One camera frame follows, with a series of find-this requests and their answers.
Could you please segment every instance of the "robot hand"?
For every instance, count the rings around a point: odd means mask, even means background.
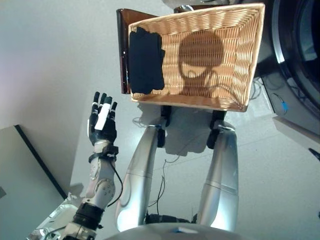
[[[87,121],[87,135],[94,146],[94,154],[90,156],[89,162],[96,157],[115,158],[118,147],[114,146],[117,137],[115,116],[117,103],[112,103],[112,97],[102,94],[100,104],[99,92],[93,98],[90,117]]]
[[[112,103],[112,97],[103,93],[100,104],[98,104],[100,93],[97,91],[93,98],[91,115],[87,124],[87,135],[94,146],[95,143],[107,140],[111,144],[114,143],[117,137],[115,111],[117,103]]]

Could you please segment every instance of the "washing machine door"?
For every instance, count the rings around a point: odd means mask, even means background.
[[[319,0],[275,0],[272,41],[292,91],[313,112],[320,109]]]

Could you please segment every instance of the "appliance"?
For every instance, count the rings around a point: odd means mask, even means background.
[[[320,1],[265,0],[257,74],[274,112],[320,136]]]

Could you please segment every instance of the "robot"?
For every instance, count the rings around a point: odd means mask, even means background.
[[[224,113],[212,118],[207,145],[214,148],[204,183],[199,211],[192,223],[172,216],[147,214],[155,153],[165,144],[165,127],[170,123],[170,106],[161,108],[159,118],[145,129],[127,169],[122,184],[116,171],[119,149],[115,117],[117,103],[112,97],[96,92],[87,135],[93,146],[89,157],[90,183],[73,220],[61,240],[94,240],[102,215],[116,205],[116,239],[244,239],[232,233],[238,214],[238,153],[235,128],[224,121]],[[114,175],[121,181],[121,193],[115,196]]]

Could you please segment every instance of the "black towel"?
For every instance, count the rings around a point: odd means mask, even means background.
[[[165,51],[162,38],[141,27],[129,36],[129,82],[133,93],[149,94],[165,87],[162,64]]]

